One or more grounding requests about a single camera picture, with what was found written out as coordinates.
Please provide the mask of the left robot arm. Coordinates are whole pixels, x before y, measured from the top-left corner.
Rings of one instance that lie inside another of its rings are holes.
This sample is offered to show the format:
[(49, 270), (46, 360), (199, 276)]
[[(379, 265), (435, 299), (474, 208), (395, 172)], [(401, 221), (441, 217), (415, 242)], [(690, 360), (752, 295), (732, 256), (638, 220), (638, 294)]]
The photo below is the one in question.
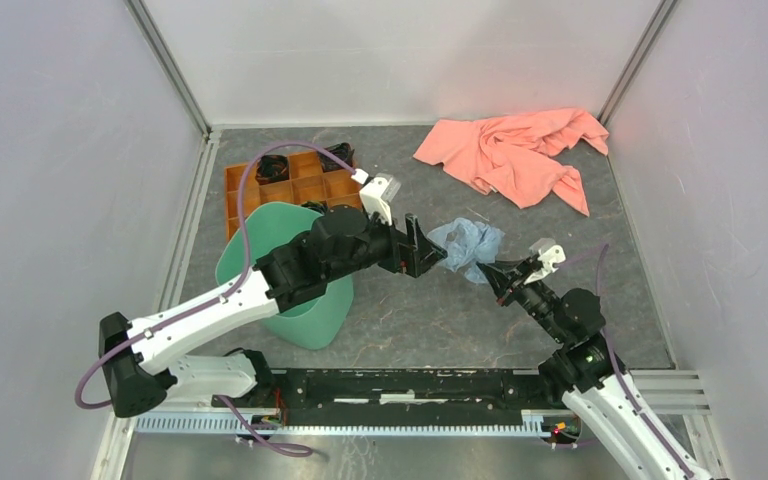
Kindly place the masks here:
[(330, 283), (378, 266), (417, 278), (446, 251), (408, 214), (406, 228), (338, 205), (309, 229), (257, 259), (227, 284), (166, 311), (127, 319), (114, 312), (99, 322), (99, 360), (119, 418), (144, 414), (169, 398), (225, 396), (266, 405), (274, 381), (261, 353), (193, 357), (191, 351), (249, 323), (322, 297)]

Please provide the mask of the translucent blue trash bag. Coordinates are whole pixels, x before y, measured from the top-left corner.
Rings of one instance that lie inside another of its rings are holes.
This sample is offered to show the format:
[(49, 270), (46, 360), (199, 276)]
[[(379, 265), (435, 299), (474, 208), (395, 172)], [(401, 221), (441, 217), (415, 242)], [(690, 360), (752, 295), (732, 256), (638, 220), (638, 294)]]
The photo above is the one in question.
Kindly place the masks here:
[(488, 284), (478, 264), (496, 260), (504, 236), (505, 233), (497, 227), (462, 217), (427, 234), (447, 254), (438, 265), (451, 272), (462, 273), (466, 280), (478, 285)]

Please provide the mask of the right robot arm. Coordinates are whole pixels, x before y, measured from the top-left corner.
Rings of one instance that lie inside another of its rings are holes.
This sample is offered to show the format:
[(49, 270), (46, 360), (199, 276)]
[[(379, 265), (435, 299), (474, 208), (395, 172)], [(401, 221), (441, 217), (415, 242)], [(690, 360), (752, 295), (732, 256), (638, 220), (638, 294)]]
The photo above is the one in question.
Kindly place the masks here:
[(537, 266), (531, 256), (478, 268), (500, 306), (520, 306), (558, 345), (538, 367), (540, 400), (571, 410), (631, 479), (712, 478), (635, 386), (605, 336), (600, 297), (582, 288), (558, 295), (533, 279)]

